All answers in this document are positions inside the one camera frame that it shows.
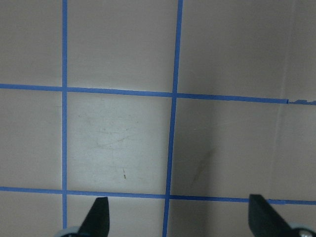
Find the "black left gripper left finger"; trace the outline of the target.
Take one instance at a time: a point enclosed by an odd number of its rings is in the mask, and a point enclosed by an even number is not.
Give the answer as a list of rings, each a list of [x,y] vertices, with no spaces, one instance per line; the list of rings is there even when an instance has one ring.
[[[107,237],[110,230],[109,201],[98,197],[78,230],[79,237]]]

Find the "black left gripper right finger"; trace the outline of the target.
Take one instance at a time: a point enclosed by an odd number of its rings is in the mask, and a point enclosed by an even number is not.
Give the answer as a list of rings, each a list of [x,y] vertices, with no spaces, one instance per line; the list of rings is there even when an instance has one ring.
[[[248,225],[255,237],[285,237],[292,232],[264,197],[256,194],[249,195]]]

